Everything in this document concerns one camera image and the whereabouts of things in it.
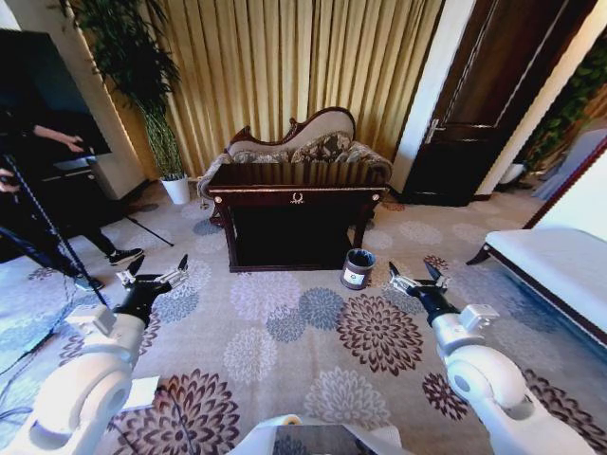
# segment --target floral carpet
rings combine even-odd
[[[364,236],[377,266],[362,291],[343,287],[339,271],[230,274],[225,237],[209,223],[210,209],[197,201],[173,206],[159,185],[137,204],[135,218],[175,247],[126,220],[104,231],[118,247],[146,249],[143,273],[168,270],[185,253],[191,273],[158,299],[144,334],[134,375],[161,376],[154,406],[117,415],[97,453],[226,453],[258,422],[287,413],[365,428],[395,425],[403,446],[417,454],[490,453],[487,432],[449,387],[423,308],[388,285],[389,261],[403,274],[427,278],[424,259],[452,277],[453,304],[495,307],[501,317],[487,331],[488,344],[521,367],[554,415],[607,453],[604,351],[495,262],[465,265],[487,232],[518,228],[531,216],[539,203],[530,197],[499,193],[457,209],[380,204]],[[73,245],[89,272],[107,283],[104,296],[120,302],[116,270],[85,239]],[[0,287],[19,283],[22,312],[44,309],[64,295],[56,275],[20,258],[0,265]],[[85,296],[68,291],[73,300]],[[11,311],[2,300],[2,315]],[[0,412],[29,406],[44,378],[82,346],[78,334],[60,326],[29,363],[0,376],[4,387],[26,366]],[[20,421],[0,421],[0,446]]]

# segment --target door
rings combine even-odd
[[[477,0],[403,192],[465,206],[596,1]]]

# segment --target wooden console table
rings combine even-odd
[[[223,164],[209,184],[230,272],[340,269],[385,191],[364,163]]]

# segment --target black pole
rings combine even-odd
[[[137,226],[139,226],[142,229],[147,230],[148,232],[150,232],[152,235],[154,235],[155,237],[157,237],[158,239],[160,239],[162,242],[164,242],[165,244],[169,245],[169,246],[175,246],[175,244],[172,244],[171,242],[169,242],[168,240],[160,237],[158,234],[156,234],[155,232],[153,232],[151,229],[148,229],[146,226],[144,226],[142,223],[140,223],[139,221],[137,221],[135,218],[131,218],[128,215],[124,215],[124,218],[126,218],[127,220],[129,220],[131,223],[136,224]]]
[[[72,257],[72,261],[76,265],[76,268],[78,268],[79,271],[86,278],[86,281],[93,288],[93,291],[97,295],[97,298],[100,300],[100,302],[103,303],[105,306],[107,306],[107,303],[105,302],[105,299],[101,295],[101,292],[99,292],[99,289],[97,289],[97,287],[95,287],[93,285],[93,281],[91,280],[90,275],[88,275],[88,272],[86,271],[86,268],[84,268],[84,264],[82,263],[82,261],[80,260],[80,258],[78,257],[78,255],[76,254],[76,251],[74,251],[74,249],[72,248],[72,245],[69,244],[69,242],[67,241],[67,239],[55,227],[55,225],[53,224],[53,222],[50,220],[50,218],[46,214],[45,210],[43,209],[43,207],[40,204],[40,202],[38,201],[38,199],[36,199],[36,196],[34,195],[33,191],[31,190],[31,188],[29,187],[28,183],[26,182],[26,179],[23,177],[23,175],[19,171],[19,168],[17,167],[17,163],[15,162],[14,157],[12,155],[5,155],[5,159],[7,160],[7,162],[12,167],[12,170],[13,170],[15,176],[19,179],[19,184],[25,190],[26,194],[29,197],[29,200],[33,203],[33,205],[36,207],[36,209],[43,216],[43,218],[45,219],[46,223],[50,227],[51,231],[59,238],[59,240],[61,241],[61,243],[64,244],[65,249],[67,249],[67,251],[69,252],[69,255]]]

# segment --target hand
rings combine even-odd
[[[14,177],[14,173],[11,171],[7,171],[6,169],[0,169],[0,176],[4,175],[5,177]],[[8,183],[4,183],[0,181],[0,192],[18,192],[21,190],[19,185],[9,185]]]
[[[76,142],[83,142],[83,139],[80,136],[67,136],[64,144],[75,154],[81,154],[84,152],[84,149],[78,145]]]

